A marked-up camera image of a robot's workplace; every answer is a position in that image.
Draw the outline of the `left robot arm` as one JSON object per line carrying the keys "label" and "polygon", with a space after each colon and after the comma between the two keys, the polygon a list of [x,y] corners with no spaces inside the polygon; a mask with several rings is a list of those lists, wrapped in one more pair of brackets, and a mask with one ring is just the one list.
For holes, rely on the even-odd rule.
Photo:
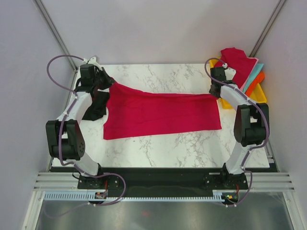
{"label": "left robot arm", "polygon": [[108,89],[115,81],[96,64],[82,64],[79,73],[64,112],[46,123],[48,149],[50,156],[59,159],[63,166],[73,165],[82,175],[89,176],[90,185],[101,188],[105,176],[100,173],[99,163],[86,153],[80,122],[96,121],[106,115]]}

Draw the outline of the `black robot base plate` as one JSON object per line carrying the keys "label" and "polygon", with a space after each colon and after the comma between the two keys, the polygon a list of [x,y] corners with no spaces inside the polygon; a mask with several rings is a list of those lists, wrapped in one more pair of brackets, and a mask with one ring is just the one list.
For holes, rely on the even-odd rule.
{"label": "black robot base plate", "polygon": [[211,195],[214,190],[246,190],[246,176],[224,168],[102,168],[102,178],[81,176],[78,189],[107,189],[111,196]]}

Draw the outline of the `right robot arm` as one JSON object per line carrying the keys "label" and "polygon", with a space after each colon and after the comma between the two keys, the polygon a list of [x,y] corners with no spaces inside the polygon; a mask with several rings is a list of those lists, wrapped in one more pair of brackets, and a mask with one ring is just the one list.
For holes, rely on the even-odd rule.
{"label": "right robot arm", "polygon": [[227,172],[223,173],[219,180],[222,187],[229,189],[237,183],[236,175],[245,172],[250,152],[264,147],[268,142],[269,106],[252,100],[232,80],[227,80],[223,67],[211,68],[207,74],[211,78],[209,93],[226,100],[236,111],[236,144],[230,158],[224,164]]}

